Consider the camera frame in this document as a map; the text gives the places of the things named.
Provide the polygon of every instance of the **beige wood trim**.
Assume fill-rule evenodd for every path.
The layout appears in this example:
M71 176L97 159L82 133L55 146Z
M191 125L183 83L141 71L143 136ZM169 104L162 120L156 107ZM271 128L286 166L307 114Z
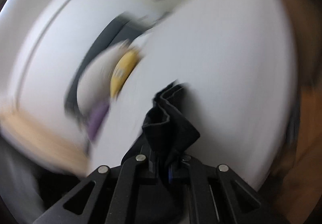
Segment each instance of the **beige wood trim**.
M78 176L87 175L88 158L73 143L51 133L22 111L0 116L2 129L8 132L21 148L40 161L69 171Z

